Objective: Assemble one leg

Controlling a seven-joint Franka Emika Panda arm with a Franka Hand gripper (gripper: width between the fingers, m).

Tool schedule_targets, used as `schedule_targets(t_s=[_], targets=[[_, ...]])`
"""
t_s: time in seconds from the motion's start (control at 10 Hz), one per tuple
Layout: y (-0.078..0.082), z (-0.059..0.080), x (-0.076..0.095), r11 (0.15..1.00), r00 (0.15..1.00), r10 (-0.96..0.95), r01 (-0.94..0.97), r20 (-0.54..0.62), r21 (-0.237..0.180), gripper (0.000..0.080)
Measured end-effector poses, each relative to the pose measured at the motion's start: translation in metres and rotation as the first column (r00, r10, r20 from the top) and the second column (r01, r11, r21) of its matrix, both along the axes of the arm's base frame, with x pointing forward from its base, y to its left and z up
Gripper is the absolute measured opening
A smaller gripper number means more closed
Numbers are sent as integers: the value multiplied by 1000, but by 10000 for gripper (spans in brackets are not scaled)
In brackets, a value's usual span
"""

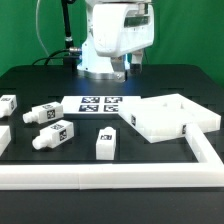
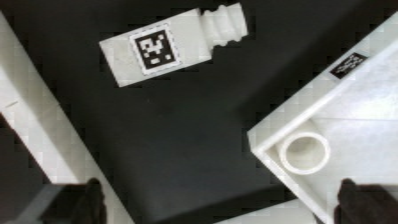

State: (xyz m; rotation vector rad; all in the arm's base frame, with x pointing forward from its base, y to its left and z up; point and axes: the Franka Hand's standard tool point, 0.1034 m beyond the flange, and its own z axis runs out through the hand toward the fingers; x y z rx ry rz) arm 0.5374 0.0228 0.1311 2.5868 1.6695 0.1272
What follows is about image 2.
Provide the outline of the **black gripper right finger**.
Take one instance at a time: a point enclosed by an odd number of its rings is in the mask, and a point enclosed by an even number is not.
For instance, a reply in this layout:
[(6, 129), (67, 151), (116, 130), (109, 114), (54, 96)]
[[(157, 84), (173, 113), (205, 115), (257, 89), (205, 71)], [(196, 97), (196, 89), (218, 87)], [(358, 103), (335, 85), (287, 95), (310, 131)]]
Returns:
[(335, 224), (398, 224), (398, 200), (379, 184), (342, 181)]

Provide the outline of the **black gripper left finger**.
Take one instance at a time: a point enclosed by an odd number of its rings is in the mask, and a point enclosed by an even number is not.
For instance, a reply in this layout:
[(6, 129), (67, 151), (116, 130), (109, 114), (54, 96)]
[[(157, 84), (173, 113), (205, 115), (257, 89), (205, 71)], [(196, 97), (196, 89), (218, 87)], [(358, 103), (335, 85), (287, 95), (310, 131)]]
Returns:
[(107, 224), (100, 180), (91, 178), (81, 184), (49, 184), (13, 224)]

